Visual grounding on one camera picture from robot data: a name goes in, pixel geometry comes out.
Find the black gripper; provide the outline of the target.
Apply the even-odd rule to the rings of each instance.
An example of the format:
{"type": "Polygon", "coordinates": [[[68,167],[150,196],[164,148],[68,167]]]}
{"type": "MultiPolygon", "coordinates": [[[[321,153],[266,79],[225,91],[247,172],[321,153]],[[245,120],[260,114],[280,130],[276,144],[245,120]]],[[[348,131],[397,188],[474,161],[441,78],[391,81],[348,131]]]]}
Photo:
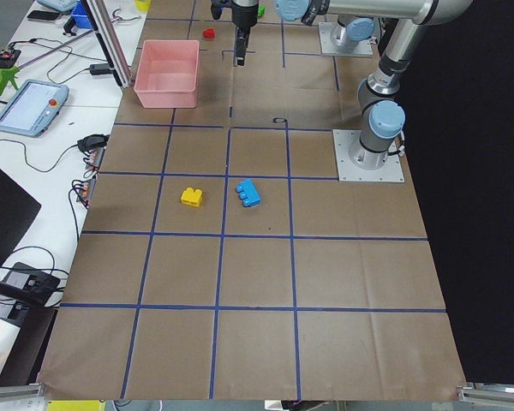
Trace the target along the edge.
{"type": "Polygon", "coordinates": [[[235,60],[236,66],[245,64],[248,37],[247,31],[257,23],[257,0],[232,0],[231,1],[232,22],[238,27],[236,30],[235,60]]]}

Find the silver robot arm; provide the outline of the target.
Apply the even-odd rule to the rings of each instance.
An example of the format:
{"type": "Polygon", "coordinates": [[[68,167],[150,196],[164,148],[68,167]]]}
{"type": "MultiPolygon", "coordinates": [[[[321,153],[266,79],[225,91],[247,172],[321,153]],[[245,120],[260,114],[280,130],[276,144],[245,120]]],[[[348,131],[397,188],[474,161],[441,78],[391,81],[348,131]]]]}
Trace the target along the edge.
{"type": "Polygon", "coordinates": [[[371,17],[338,15],[332,40],[338,46],[352,46],[368,40],[374,34],[375,23],[371,17]]]}
{"type": "Polygon", "coordinates": [[[458,18],[470,1],[277,1],[278,15],[310,26],[318,15],[384,17],[397,25],[380,57],[378,68],[358,88],[362,131],[348,154],[364,170],[381,168],[391,143],[403,131],[405,114],[394,102],[400,78],[407,69],[426,28],[458,18]]]}

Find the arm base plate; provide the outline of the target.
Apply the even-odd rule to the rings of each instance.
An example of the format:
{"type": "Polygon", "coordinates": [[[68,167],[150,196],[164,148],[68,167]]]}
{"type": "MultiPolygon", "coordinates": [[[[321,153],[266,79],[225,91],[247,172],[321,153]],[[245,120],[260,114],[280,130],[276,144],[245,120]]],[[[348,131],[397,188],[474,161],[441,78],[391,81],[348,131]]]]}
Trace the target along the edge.
{"type": "Polygon", "coordinates": [[[373,50],[369,39],[355,41],[348,35],[348,28],[336,22],[319,24],[320,51],[330,57],[372,57],[373,50]]]}
{"type": "Polygon", "coordinates": [[[396,144],[374,153],[361,145],[360,130],[333,129],[333,145],[340,182],[404,183],[396,144]]]}

